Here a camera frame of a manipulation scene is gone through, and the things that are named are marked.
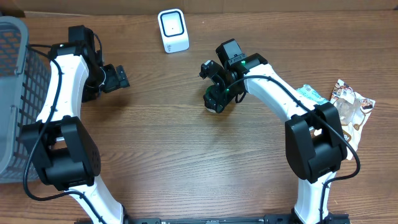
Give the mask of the green capped bottle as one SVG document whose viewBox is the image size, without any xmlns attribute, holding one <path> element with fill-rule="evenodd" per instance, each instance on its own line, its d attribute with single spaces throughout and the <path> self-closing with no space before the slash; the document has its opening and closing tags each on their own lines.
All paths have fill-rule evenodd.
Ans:
<svg viewBox="0 0 398 224">
<path fill-rule="evenodd" d="M 217 87 L 215 85 L 209 86 L 206 89 L 205 94 L 203 95 L 205 108 L 212 113 L 216 113 L 218 107 L 218 104 L 212 95 L 214 90 L 217 90 Z"/>
</svg>

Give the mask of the teal snack packet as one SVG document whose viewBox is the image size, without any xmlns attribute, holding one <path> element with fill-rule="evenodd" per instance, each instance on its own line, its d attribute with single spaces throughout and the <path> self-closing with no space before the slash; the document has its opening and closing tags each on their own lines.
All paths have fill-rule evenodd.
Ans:
<svg viewBox="0 0 398 224">
<path fill-rule="evenodd" d="M 323 105 L 328 102 L 327 99 L 322 97 L 315 89 L 313 89 L 308 84 L 304 84 L 303 87 L 296 89 L 296 91 L 304 97 L 308 98 L 309 100 L 316 102 L 318 105 Z"/>
</svg>

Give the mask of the beige paper pouch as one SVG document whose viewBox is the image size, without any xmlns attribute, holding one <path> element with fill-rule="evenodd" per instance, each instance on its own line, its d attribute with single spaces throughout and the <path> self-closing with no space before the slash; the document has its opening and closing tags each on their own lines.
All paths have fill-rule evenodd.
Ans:
<svg viewBox="0 0 398 224">
<path fill-rule="evenodd" d="M 345 140 L 357 151 L 363 126 L 376 102 L 361 96 L 343 80 L 336 82 L 329 102 L 338 110 Z"/>
</svg>

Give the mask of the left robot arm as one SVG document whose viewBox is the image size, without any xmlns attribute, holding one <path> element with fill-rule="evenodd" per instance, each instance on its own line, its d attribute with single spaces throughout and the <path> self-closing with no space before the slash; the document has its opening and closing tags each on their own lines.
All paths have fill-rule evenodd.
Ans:
<svg viewBox="0 0 398 224">
<path fill-rule="evenodd" d="M 48 47 L 51 77 L 44 106 L 20 136 L 29 153 L 22 184 L 25 194 L 36 201 L 71 196 L 92 223 L 130 223 L 126 209 L 100 176 L 100 152 L 80 119 L 82 103 L 129 86 L 122 66 L 104 64 L 103 50 L 95 48 L 99 42 L 91 29 L 72 26 L 68 42 Z M 43 184 L 59 193 L 34 195 L 28 186 L 31 166 Z"/>
</svg>

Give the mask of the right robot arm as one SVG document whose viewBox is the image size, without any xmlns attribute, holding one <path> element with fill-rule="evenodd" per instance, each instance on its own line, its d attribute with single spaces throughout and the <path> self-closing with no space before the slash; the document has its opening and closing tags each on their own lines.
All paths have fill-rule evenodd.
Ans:
<svg viewBox="0 0 398 224">
<path fill-rule="evenodd" d="M 265 223 L 349 223 L 348 215 L 329 212 L 330 188 L 348 157 L 338 110 L 331 103 L 304 97 L 281 79 L 260 54 L 246 55 L 234 39 L 217 49 L 219 62 L 201 64 L 199 76 L 209 78 L 203 100 L 207 110 L 222 113 L 246 94 L 260 99 L 283 122 L 285 155 L 298 177 L 297 201 L 288 215 L 267 215 Z"/>
</svg>

